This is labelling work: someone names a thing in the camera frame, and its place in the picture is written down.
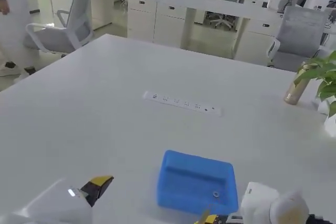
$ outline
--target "power strip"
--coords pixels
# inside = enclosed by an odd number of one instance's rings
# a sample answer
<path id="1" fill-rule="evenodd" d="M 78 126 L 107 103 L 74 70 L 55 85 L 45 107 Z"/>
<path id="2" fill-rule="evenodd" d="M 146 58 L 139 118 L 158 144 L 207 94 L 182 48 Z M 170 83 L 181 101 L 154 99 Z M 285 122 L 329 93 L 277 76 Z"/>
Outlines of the power strip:
<path id="1" fill-rule="evenodd" d="M 200 103 L 194 103 L 178 98 L 172 98 L 167 95 L 161 95 L 158 93 L 146 91 L 143 98 L 150 101 L 155 101 L 163 104 L 173 105 L 176 107 L 194 110 L 204 114 L 222 116 L 222 109 L 216 106 L 204 105 Z"/>

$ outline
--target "floor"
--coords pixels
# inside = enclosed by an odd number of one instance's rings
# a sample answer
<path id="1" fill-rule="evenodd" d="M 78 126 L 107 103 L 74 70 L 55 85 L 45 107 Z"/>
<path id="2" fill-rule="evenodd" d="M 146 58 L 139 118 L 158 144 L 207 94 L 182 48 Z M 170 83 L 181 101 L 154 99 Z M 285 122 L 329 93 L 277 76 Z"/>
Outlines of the floor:
<path id="1" fill-rule="evenodd" d="M 50 0 L 38 0 L 40 13 L 33 14 L 33 22 L 40 24 L 51 24 L 54 22 Z M 95 31 L 95 38 L 104 34 L 112 34 L 121 37 L 127 37 L 127 7 L 121 3 L 115 4 L 115 16 L 113 24 L 102 27 Z M 188 48 L 190 51 L 201 52 L 208 55 L 214 55 L 224 58 L 232 57 L 232 43 L 235 31 L 228 30 L 225 26 L 214 28 L 209 21 L 205 24 L 194 24 L 191 43 Z M 40 62 L 37 69 L 41 69 L 56 60 L 60 59 L 60 55 L 40 53 Z M 0 91 L 10 87 L 13 80 L 18 76 L 0 77 Z"/>

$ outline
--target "white pants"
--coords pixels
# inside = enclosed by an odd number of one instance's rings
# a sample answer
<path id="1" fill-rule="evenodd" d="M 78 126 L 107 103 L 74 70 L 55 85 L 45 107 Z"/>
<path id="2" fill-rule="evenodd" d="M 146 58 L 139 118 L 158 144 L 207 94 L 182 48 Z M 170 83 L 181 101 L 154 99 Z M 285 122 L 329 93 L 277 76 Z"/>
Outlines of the white pants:
<path id="1" fill-rule="evenodd" d="M 26 25 L 31 23 L 27 0 L 7 0 L 10 12 L 0 13 L 0 52 L 6 61 L 14 62 L 21 70 L 33 67 L 39 57 L 37 50 L 23 45 Z"/>

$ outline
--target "blue container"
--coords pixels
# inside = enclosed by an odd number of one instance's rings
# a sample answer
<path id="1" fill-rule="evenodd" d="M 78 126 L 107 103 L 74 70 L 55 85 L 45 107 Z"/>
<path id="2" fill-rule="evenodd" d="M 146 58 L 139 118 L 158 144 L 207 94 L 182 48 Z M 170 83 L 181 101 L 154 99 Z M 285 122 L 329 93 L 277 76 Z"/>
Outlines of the blue container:
<path id="1" fill-rule="evenodd" d="M 230 163 L 166 151 L 157 183 L 157 203 L 201 215 L 229 215 L 238 210 L 233 166 Z"/>

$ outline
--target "chair armrest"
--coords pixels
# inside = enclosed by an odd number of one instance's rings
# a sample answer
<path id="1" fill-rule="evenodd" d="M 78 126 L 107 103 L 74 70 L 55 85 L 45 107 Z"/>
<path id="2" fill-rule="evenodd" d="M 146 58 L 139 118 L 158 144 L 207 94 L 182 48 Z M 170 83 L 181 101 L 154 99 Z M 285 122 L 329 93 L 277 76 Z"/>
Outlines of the chair armrest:
<path id="1" fill-rule="evenodd" d="M 281 44 L 280 41 L 278 41 L 276 38 L 274 38 L 274 41 L 273 41 L 272 45 L 267 50 L 267 57 L 268 58 L 270 58 L 271 60 L 273 60 L 275 54 L 279 50 L 280 44 Z"/>
<path id="2" fill-rule="evenodd" d="M 65 21 L 64 21 L 64 19 L 63 19 L 63 17 L 62 17 L 62 14 L 67 14 L 67 15 L 69 15 L 70 12 L 68 12 L 67 10 L 58 10 L 57 13 L 56 13 L 56 15 L 57 15 L 59 21 L 61 21 L 63 27 L 66 27 L 67 24 L 65 23 Z"/>
<path id="3" fill-rule="evenodd" d="M 42 50 L 43 52 L 50 52 L 45 46 L 42 44 L 40 39 L 36 36 L 34 28 L 43 28 L 43 29 L 57 29 L 57 30 L 64 30 L 64 28 L 58 28 L 58 27 L 52 27 L 48 25 L 43 25 L 43 24 L 37 24 L 37 23 L 31 23 L 26 26 L 26 31 L 27 33 L 31 36 L 32 40 L 35 42 L 37 47 Z"/>

